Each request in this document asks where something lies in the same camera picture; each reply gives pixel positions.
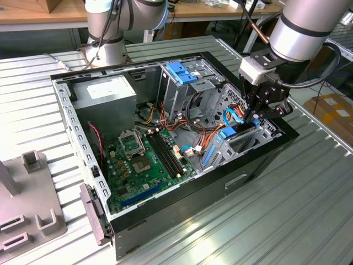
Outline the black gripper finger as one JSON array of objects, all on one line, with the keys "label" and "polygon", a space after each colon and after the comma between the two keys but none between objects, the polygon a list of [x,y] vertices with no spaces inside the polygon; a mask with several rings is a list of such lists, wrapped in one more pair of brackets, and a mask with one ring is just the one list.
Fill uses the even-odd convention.
[{"label": "black gripper finger", "polygon": [[263,109],[258,112],[258,116],[263,119],[278,119],[283,118],[293,112],[293,107],[286,100],[282,100],[272,107],[266,105]]},{"label": "black gripper finger", "polygon": [[249,124],[253,119],[253,115],[259,111],[261,98],[257,94],[245,94],[244,100],[247,105],[247,109],[244,114],[244,121]]}]

